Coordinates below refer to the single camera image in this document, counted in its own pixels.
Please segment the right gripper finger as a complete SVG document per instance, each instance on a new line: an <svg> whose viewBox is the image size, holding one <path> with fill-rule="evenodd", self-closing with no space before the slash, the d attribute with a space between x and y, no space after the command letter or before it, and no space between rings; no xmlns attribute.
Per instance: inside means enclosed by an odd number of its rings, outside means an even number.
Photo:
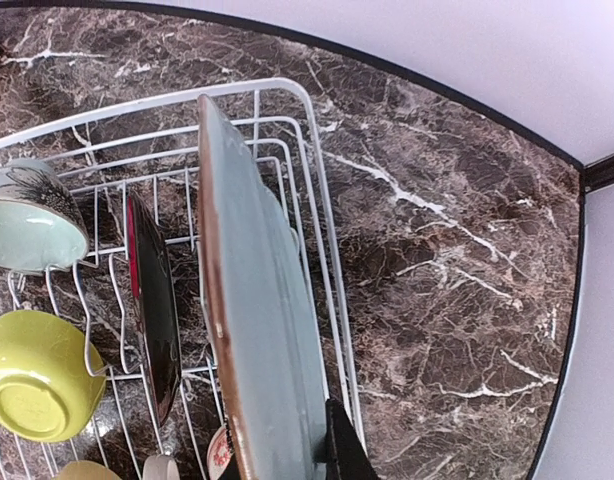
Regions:
<svg viewBox="0 0 614 480"><path fill-rule="evenodd" d="M344 406L336 399L325 402L327 431L324 453L326 480L379 480Z"/></svg>

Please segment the light teal plate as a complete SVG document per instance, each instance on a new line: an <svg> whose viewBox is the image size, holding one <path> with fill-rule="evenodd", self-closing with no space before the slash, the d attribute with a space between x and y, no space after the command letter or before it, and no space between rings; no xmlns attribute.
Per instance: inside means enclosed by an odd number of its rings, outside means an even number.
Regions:
<svg viewBox="0 0 614 480"><path fill-rule="evenodd" d="M212 345L240 475L326 475L325 378L292 230L250 148L198 100L198 230Z"/></svg>

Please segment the dark red floral bowl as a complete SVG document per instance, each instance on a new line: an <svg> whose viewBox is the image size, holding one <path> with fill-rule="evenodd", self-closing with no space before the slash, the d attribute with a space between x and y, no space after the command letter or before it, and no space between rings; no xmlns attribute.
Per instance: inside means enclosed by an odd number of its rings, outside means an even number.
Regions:
<svg viewBox="0 0 614 480"><path fill-rule="evenodd" d="M149 394L156 422L166 422L182 377L181 348L171 265L165 240L147 205L132 191L126 222L131 290Z"/></svg>

